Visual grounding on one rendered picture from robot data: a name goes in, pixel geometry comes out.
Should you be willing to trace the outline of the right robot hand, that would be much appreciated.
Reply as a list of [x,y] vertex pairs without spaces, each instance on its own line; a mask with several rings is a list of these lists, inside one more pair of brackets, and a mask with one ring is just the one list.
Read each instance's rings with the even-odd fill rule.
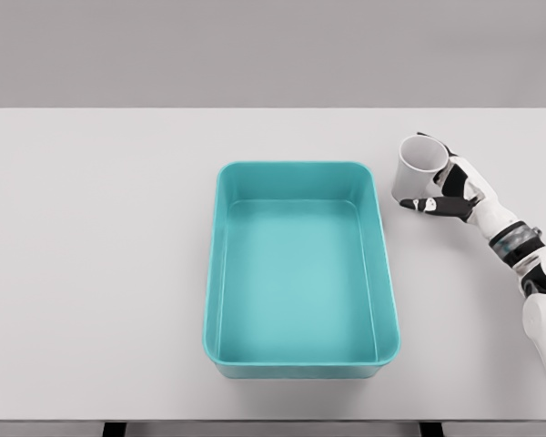
[[458,218],[488,233],[501,222],[512,221],[486,179],[466,158],[443,145],[449,152],[447,166],[429,183],[422,198],[396,200],[399,205],[429,215]]

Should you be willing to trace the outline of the white paper cup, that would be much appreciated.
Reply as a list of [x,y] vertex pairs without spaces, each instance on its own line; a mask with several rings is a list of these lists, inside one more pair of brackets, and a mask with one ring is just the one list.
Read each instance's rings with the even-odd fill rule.
[[397,201],[422,198],[448,162],[449,152],[438,139],[422,134],[405,138],[399,147],[392,197]]

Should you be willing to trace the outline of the teal rectangular basket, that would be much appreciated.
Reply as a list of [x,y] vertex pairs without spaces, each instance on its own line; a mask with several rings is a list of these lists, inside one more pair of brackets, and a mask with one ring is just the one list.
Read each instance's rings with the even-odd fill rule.
[[230,379],[366,379],[400,331],[372,172],[238,161],[217,175],[203,347]]

